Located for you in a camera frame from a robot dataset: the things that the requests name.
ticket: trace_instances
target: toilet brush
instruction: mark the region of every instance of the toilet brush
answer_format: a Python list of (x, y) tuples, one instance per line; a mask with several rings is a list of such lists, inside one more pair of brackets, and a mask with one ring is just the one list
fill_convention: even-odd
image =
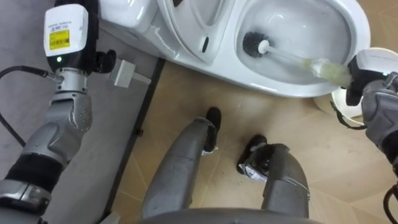
[(315, 77), (324, 78), (329, 82), (348, 88), (351, 83), (349, 68), (337, 63), (331, 63), (325, 58), (302, 58), (289, 52), (270, 46), (268, 36), (259, 32), (248, 32), (243, 38), (243, 50), (253, 58), (261, 58), (268, 52), (292, 60)]

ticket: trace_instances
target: wooden floor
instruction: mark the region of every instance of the wooden floor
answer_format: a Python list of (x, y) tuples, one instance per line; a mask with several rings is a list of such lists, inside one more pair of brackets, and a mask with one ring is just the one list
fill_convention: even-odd
[[(360, 0), (373, 46), (398, 51), (398, 0)], [(259, 208), (264, 184), (239, 175), (235, 163), (254, 134), (284, 143), (310, 184), (310, 216), (326, 224), (389, 223), (382, 198), (396, 182), (388, 161), (365, 137), (320, 111), (312, 99), (270, 96), (167, 63), (134, 146), (114, 211), (121, 223), (140, 217), (154, 172), (179, 132), (217, 106), (223, 113), (219, 149), (201, 160), (192, 207)], [(392, 205), (398, 211), (398, 204)]]

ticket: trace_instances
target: toilet lid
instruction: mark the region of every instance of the toilet lid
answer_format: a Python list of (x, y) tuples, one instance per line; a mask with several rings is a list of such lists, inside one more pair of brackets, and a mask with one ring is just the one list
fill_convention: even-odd
[(211, 63), (235, 0), (157, 0), (164, 21), (183, 48)]

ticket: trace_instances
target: white toilet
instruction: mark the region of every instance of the white toilet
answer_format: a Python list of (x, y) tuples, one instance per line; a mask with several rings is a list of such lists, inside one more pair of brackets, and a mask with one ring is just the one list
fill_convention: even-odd
[(313, 97), (338, 87), (277, 55), (243, 52), (246, 32), (301, 57), (348, 63), (370, 47), (356, 0), (99, 0), (101, 28), (125, 43), (266, 93)]

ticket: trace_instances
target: barcode sticker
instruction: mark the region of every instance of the barcode sticker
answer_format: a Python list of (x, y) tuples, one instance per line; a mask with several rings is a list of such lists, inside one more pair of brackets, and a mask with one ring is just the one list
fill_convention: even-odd
[(50, 50), (70, 46), (69, 30), (53, 32), (50, 34)]

